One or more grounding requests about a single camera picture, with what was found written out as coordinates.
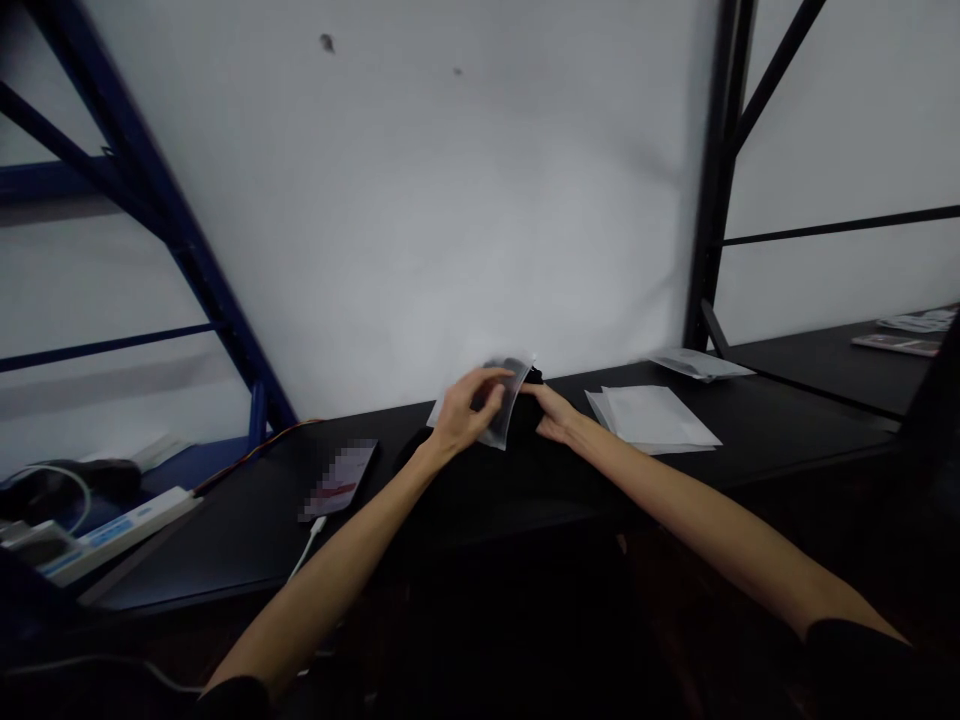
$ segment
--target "sleeve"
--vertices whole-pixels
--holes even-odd
[[[220,683],[197,700],[189,720],[266,720],[270,696],[263,683],[252,677],[235,677]]]
[[[953,691],[960,672],[906,643],[846,620],[821,620],[806,644],[820,717],[960,717]]]

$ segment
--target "white power strip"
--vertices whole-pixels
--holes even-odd
[[[171,488],[125,515],[77,538],[73,550],[37,570],[55,585],[69,585],[185,515],[201,500],[202,498],[193,497],[181,487]]]

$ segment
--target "white charging cable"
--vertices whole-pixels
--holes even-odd
[[[52,663],[42,663],[40,665],[25,665],[23,667],[8,668],[3,671],[5,677],[10,677],[13,675],[30,675],[32,673],[40,672],[49,672],[50,670],[59,670],[60,668],[70,667],[71,665],[80,665],[81,663],[88,662],[114,662],[114,663],[123,663],[124,665],[142,665],[146,670],[153,675],[157,680],[166,685],[168,688],[175,692],[180,693],[189,693],[193,695],[199,695],[203,692],[202,687],[191,687],[189,685],[181,685],[174,682],[163,672],[160,671],[156,665],[154,665],[149,660],[141,660],[140,658],[124,657],[123,655],[81,655],[80,657],[67,658],[66,660],[57,660]]]
[[[83,481],[82,477],[77,475],[72,470],[67,470],[66,468],[62,468],[57,465],[46,465],[44,463],[26,465],[21,470],[18,470],[13,475],[8,477],[4,482],[10,482],[14,478],[19,477],[24,473],[33,472],[36,470],[50,470],[52,472],[58,472],[61,475],[65,475],[73,480],[80,488],[80,492],[83,493],[83,512],[80,513],[80,518],[73,524],[73,527],[67,530],[67,533],[73,535],[77,530],[80,529],[80,526],[83,525],[83,521],[87,519],[87,515],[90,514],[90,509],[93,507],[93,494],[90,492],[90,486]]]
[[[317,536],[323,526],[327,524],[327,516],[318,517],[313,521],[313,527],[310,528],[310,537],[307,538],[307,545],[303,548],[303,553],[300,555],[300,559],[297,560],[297,564],[293,566],[293,572],[290,573],[290,577],[287,578],[287,582],[293,580],[293,576],[297,574],[297,571],[301,568],[304,561],[307,559],[307,554],[310,552],[310,548],[313,546],[313,539]]]

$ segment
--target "orange cable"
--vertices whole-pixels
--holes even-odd
[[[223,470],[220,470],[220,471],[214,473],[213,475],[211,475],[210,477],[208,477],[206,480],[204,480],[202,483],[200,483],[199,485],[197,485],[197,486],[193,489],[193,496],[194,496],[194,497],[197,497],[197,496],[199,495],[199,493],[200,493],[201,490],[203,490],[204,488],[208,487],[209,485],[215,483],[217,480],[219,480],[219,479],[222,478],[223,476],[229,475],[231,472],[233,472],[233,471],[236,470],[238,467],[240,467],[241,465],[243,465],[247,460],[249,460],[250,458],[252,458],[252,457],[253,457],[254,455],[256,455],[258,452],[260,452],[260,451],[263,450],[265,447],[267,447],[268,445],[270,445],[271,443],[273,443],[275,440],[279,440],[280,438],[282,438],[284,435],[286,435],[286,434],[287,434],[288,432],[290,432],[291,430],[296,430],[298,427],[302,427],[302,426],[304,426],[304,425],[310,425],[310,424],[312,424],[312,423],[318,423],[318,422],[323,422],[323,420],[321,420],[320,418],[313,418],[312,420],[304,420],[304,421],[302,421],[302,422],[298,422],[296,425],[291,425],[290,427],[288,427],[288,428],[286,428],[286,429],[284,429],[284,430],[281,430],[281,431],[278,432],[276,435],[274,435],[272,438],[270,438],[269,440],[267,440],[265,443],[262,443],[261,445],[255,447],[253,450],[251,450],[250,452],[248,452],[246,455],[244,455],[242,458],[240,458],[239,460],[237,460],[237,461],[236,461],[233,465],[231,465],[230,467],[224,468]]]

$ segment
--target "desk surface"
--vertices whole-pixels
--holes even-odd
[[[881,328],[869,321],[736,345],[727,359],[862,410],[902,420],[931,360],[850,344],[855,337],[873,333],[937,341],[946,335]]]
[[[590,414],[584,390],[601,385],[665,385],[723,442],[714,452],[661,456],[665,463],[729,491],[783,476],[828,457],[883,452],[890,435],[851,420],[803,393],[751,376],[704,385],[649,362],[548,381]],[[282,584],[307,538],[296,520],[306,488],[325,467],[331,449],[358,438],[380,441],[378,455],[350,510],[331,517],[319,545],[391,478],[391,466],[410,436],[423,426],[431,403],[421,403],[308,425],[290,433],[260,460],[226,478],[186,524],[102,594],[95,606],[109,610],[155,603],[204,602],[243,588]],[[577,498],[526,498],[490,509],[489,522],[435,529],[420,523],[407,550],[447,550],[501,539],[535,528],[620,518],[638,512],[592,468]]]

